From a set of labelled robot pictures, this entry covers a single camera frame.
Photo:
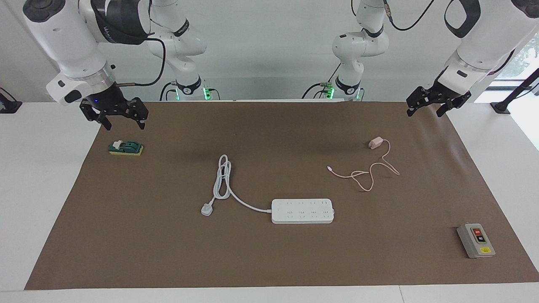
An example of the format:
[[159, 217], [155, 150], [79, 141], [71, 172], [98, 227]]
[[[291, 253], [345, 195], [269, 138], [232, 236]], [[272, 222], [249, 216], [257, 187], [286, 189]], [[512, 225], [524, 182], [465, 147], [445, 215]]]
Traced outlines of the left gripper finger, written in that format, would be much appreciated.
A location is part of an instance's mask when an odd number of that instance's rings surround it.
[[471, 97], [471, 94], [466, 93], [457, 98], [453, 98], [451, 100], [448, 99], [437, 110], [437, 117], [442, 117], [443, 115], [446, 114], [446, 112], [450, 111], [451, 109], [460, 109], [468, 101], [470, 97]]
[[406, 98], [408, 109], [406, 111], [408, 117], [412, 117], [416, 110], [424, 106], [425, 103], [425, 88], [416, 88], [410, 96]]

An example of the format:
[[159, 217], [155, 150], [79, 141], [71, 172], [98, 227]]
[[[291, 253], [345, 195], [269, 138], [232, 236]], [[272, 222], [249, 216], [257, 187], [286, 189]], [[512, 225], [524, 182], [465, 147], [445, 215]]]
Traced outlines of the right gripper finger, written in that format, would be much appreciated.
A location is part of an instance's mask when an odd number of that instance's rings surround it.
[[110, 130], [112, 128], [112, 124], [110, 123], [106, 113], [102, 111], [96, 112], [88, 100], [81, 100], [80, 110], [83, 112], [83, 115], [88, 121], [95, 121], [101, 124], [106, 130]]
[[140, 98], [133, 98], [128, 102], [128, 117], [136, 121], [140, 129], [145, 129], [148, 109]]

